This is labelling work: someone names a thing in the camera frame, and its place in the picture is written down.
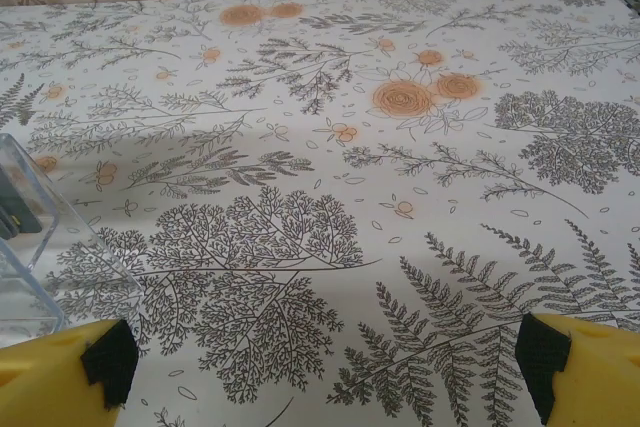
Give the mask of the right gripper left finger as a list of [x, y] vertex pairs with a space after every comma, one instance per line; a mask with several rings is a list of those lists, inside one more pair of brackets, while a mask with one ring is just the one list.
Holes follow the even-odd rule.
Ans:
[[124, 319], [0, 349], [0, 427], [115, 427], [139, 350]]

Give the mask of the clear acrylic organizer box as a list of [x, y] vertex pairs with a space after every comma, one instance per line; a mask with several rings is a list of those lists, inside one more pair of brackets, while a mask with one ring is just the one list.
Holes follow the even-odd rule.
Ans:
[[0, 348], [97, 320], [133, 321], [142, 287], [9, 134], [0, 134], [0, 182], [42, 224], [0, 238]]

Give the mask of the black visa card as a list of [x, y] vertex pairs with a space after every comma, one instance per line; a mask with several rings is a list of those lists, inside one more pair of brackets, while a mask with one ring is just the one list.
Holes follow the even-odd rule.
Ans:
[[0, 238], [37, 234], [42, 224], [11, 183], [0, 182]]

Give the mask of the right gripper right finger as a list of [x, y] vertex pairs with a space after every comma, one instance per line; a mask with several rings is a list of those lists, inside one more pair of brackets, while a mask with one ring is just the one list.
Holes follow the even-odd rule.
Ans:
[[640, 333], [527, 314], [515, 357], [544, 427], [640, 427]]

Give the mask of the floral patterned table cover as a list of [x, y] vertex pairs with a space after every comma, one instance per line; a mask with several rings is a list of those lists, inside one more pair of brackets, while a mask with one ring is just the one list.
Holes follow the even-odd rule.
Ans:
[[0, 7], [0, 133], [138, 339], [118, 427], [539, 427], [526, 314], [640, 331], [621, 0]]

